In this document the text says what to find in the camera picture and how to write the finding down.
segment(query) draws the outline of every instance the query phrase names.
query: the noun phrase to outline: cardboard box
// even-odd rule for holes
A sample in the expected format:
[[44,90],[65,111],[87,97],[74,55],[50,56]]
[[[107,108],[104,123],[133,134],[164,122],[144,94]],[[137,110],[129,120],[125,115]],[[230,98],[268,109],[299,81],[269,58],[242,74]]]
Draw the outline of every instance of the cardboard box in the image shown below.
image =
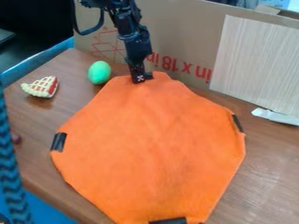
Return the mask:
[[[299,21],[229,5],[199,0],[136,0],[142,23],[149,27],[153,55],[146,67],[165,71],[186,85],[208,88],[212,78],[225,16],[249,18],[299,29]],[[76,8],[81,30],[99,20],[98,9]],[[109,16],[105,25],[88,36],[75,34],[75,46],[101,58],[123,62],[124,45]]]

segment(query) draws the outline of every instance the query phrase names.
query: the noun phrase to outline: light wood board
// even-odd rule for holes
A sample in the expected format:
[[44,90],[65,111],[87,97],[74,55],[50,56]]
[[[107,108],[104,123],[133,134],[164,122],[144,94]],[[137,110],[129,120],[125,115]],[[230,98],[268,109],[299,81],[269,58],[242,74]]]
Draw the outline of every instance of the light wood board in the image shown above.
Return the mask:
[[226,16],[210,89],[299,116],[299,30]]

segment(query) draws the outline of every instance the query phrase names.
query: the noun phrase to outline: black corner tab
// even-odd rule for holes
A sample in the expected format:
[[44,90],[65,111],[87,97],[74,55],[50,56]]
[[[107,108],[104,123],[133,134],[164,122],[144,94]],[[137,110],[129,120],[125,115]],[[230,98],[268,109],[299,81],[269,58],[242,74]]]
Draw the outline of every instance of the black corner tab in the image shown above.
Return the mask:
[[239,131],[240,131],[241,133],[244,133],[244,130],[243,130],[243,128],[242,128],[242,125],[240,124],[240,121],[239,121],[239,119],[238,119],[238,116],[233,115],[233,121],[234,121],[235,124],[237,125]]
[[171,219],[171,220],[157,220],[157,221],[149,222],[149,224],[186,224],[186,223],[187,223],[187,220],[185,217]]
[[54,136],[52,146],[51,146],[51,151],[63,151],[63,147],[65,145],[66,141],[66,136],[67,134],[64,132],[59,132]]

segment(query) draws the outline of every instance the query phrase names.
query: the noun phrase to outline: gray floor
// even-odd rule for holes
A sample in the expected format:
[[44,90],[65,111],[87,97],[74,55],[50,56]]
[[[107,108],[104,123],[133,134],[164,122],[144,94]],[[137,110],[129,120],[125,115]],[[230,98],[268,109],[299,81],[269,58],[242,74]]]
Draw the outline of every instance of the gray floor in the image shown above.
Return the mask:
[[18,34],[0,45],[0,73],[49,47],[51,45],[43,43],[39,38]]

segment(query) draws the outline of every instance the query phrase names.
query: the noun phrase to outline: waffle toy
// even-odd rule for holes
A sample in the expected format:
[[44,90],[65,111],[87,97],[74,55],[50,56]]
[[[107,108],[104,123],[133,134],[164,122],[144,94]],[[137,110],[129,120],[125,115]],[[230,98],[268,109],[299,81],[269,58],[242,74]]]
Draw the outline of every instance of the waffle toy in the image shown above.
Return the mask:
[[51,98],[55,95],[58,84],[57,77],[49,76],[41,80],[35,80],[32,84],[23,83],[21,88],[30,95]]

